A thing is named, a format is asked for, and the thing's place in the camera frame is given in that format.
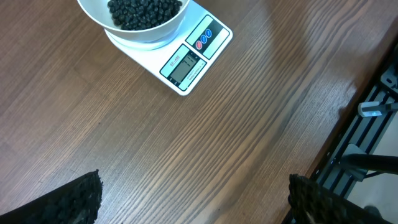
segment scale control panel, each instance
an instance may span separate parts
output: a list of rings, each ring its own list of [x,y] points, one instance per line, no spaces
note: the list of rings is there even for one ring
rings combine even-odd
[[[223,25],[206,15],[162,67],[160,74],[178,89],[187,90],[206,64],[214,61],[214,54],[230,35]]]

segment bowl rim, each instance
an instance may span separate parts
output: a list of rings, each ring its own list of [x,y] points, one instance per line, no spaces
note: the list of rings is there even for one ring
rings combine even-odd
[[[87,14],[88,17],[90,17],[90,18],[91,18],[92,20],[94,20],[96,23],[98,23],[99,25],[101,25],[101,26],[103,26],[103,27],[105,27],[105,28],[107,28],[107,29],[110,29],[110,30],[113,30],[113,31],[116,31],[116,32],[124,32],[124,33],[128,33],[128,34],[138,34],[138,33],[141,33],[141,32],[147,32],[147,31],[155,30],[155,29],[158,29],[158,28],[160,28],[160,27],[166,26],[169,22],[171,22],[172,20],[174,20],[175,18],[177,18],[178,15],[180,15],[180,14],[185,10],[185,8],[189,5],[189,2],[190,2],[190,1],[191,1],[191,0],[187,0],[187,2],[186,2],[185,5],[180,9],[180,11],[177,13],[177,15],[175,15],[171,20],[169,20],[169,21],[163,23],[163,24],[160,25],[160,26],[152,27],[152,28],[150,28],[150,29],[144,29],[144,30],[122,30],[122,29],[117,29],[117,28],[113,28],[113,27],[107,26],[107,25],[103,24],[102,22],[96,20],[96,19],[95,19],[93,16],[91,16],[90,13],[88,13],[88,12],[86,11],[86,9],[81,5],[80,0],[77,0],[77,2],[79,3],[81,9]]]

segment wood grain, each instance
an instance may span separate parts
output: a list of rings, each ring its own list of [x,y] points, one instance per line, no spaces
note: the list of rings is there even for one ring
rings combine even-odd
[[[281,222],[289,174],[314,170],[398,2],[197,2],[234,39],[187,97],[77,2],[0,2],[0,213],[99,169],[97,223]]]

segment white scale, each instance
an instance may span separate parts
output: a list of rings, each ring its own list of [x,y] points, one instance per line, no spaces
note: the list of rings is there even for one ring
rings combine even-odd
[[[118,49],[182,96],[193,90],[233,36],[196,2],[186,10],[176,32],[152,43],[131,42],[105,31]]]

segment bowl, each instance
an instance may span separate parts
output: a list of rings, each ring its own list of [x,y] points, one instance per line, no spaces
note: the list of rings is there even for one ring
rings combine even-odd
[[[146,30],[122,30],[113,24],[112,14],[108,8],[109,0],[77,0],[84,12],[96,23],[117,37],[128,41],[148,43],[155,42],[177,30],[185,18],[187,6],[190,0],[179,0],[182,2],[180,11],[171,20]]]

